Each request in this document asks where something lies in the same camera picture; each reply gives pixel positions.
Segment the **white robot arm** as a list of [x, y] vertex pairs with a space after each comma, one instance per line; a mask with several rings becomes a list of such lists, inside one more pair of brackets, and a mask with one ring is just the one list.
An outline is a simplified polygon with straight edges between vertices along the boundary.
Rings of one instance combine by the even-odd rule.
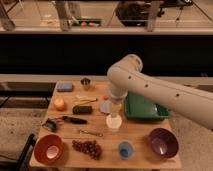
[[213, 93], [147, 76], [142, 68], [142, 60], [129, 54], [108, 69], [113, 103], [121, 103], [131, 91], [213, 130]]

